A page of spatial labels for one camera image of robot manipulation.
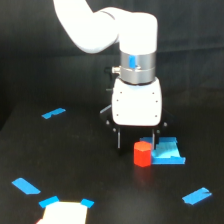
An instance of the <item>blue object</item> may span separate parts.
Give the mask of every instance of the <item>blue object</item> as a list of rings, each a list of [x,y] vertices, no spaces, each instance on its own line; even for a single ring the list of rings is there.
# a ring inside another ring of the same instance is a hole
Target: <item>blue object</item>
[[[58,202],[58,201],[59,201],[58,197],[54,196],[52,198],[48,198],[48,199],[46,199],[44,201],[39,202],[39,205],[42,208],[46,208],[48,205],[53,204],[53,203]]]
[[[160,142],[152,151],[152,156],[156,158],[180,157],[180,153],[175,142]]]
[[[143,138],[140,138],[140,141],[152,143],[152,137],[143,137]],[[176,137],[160,137],[159,143],[160,142],[176,142],[177,143],[177,138]]]
[[[52,115],[58,115],[58,114],[63,113],[64,111],[66,111],[66,110],[62,109],[62,108],[58,108],[56,110],[53,110],[49,113],[46,113],[46,114],[42,115],[42,117],[45,118],[45,119],[49,119]]]
[[[17,188],[19,188],[25,194],[39,194],[40,190],[35,188],[32,184],[24,180],[23,178],[18,178],[12,182]]]
[[[160,165],[160,164],[185,164],[186,158],[185,157],[174,157],[171,156],[170,158],[156,158],[152,157],[152,164]]]
[[[193,193],[183,197],[182,199],[184,200],[185,203],[194,205],[197,202],[199,202],[211,195],[212,195],[212,193],[210,193],[208,189],[203,187],[203,188],[201,188],[197,191],[194,191]]]
[[[135,68],[136,67],[136,57],[133,55],[129,56],[129,67]]]
[[[82,199],[81,204],[85,205],[88,208],[91,208],[93,206],[94,202],[87,200],[87,199]]]

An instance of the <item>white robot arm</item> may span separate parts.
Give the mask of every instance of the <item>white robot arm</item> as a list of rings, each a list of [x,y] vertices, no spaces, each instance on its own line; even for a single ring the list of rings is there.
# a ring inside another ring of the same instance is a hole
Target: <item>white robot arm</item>
[[[162,94],[155,77],[157,19],[148,13],[104,8],[92,12],[85,0],[53,0],[65,31],[82,51],[98,53],[119,43],[121,65],[112,96],[118,125],[156,126],[161,120]]]
[[[146,13],[118,8],[92,12],[85,0],[53,0],[55,11],[75,45],[98,53],[120,41],[128,54],[150,54],[157,48],[157,20]]]

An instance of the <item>blue tape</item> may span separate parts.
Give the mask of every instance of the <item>blue tape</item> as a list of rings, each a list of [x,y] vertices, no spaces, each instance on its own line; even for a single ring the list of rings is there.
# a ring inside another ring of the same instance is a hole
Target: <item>blue tape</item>
[[[87,200],[87,199],[82,199],[81,204],[85,205],[88,208],[91,208],[93,206],[94,202]]]
[[[24,180],[23,178],[18,178],[12,182],[17,188],[19,188],[25,194],[39,194],[40,190],[34,187],[32,184]]]
[[[133,55],[129,56],[129,67],[135,68],[136,67],[136,57]]]
[[[152,157],[152,164],[154,165],[161,165],[161,164],[185,164],[186,158],[185,157],[174,157],[171,156],[170,158],[156,158]]]
[[[62,108],[58,108],[58,109],[53,110],[49,113],[43,114],[42,117],[45,118],[45,119],[49,119],[52,115],[58,115],[58,114],[63,113],[64,111],[66,111],[66,110],[62,109]]]
[[[143,137],[143,138],[140,138],[140,141],[152,143],[152,137]],[[159,143],[160,142],[176,142],[177,143],[177,138],[176,137],[160,137]]]
[[[58,202],[58,201],[59,201],[58,197],[57,196],[54,196],[54,197],[51,197],[51,198],[48,198],[48,199],[46,199],[44,201],[39,202],[39,205],[42,208],[45,208],[48,205],[53,204],[53,203]]]
[[[182,199],[184,200],[185,203],[194,205],[198,203],[199,201],[211,196],[212,193],[209,192],[208,189],[206,188],[201,188],[197,191],[194,191],[193,193],[183,197]]]

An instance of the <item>red cube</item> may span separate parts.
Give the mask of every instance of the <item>red cube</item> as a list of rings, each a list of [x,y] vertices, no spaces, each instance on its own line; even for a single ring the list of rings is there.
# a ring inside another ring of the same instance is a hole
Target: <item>red cube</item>
[[[148,142],[136,142],[134,145],[134,164],[141,167],[151,165],[152,145]]]

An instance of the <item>black table surface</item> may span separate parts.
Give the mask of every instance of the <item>black table surface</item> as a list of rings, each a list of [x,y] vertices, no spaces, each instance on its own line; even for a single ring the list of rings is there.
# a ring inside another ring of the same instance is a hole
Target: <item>black table surface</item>
[[[186,164],[140,168],[133,164],[133,144],[150,132],[123,130],[119,154],[116,136],[99,119],[100,106],[74,105],[41,117],[54,109],[18,104],[0,132],[0,223],[36,223],[44,212],[38,202],[52,196],[93,200],[87,224],[224,222],[224,110],[172,111],[178,121],[165,137],[177,137]],[[14,187],[20,177],[41,193],[25,195]],[[184,203],[182,197],[202,187],[212,197]]]

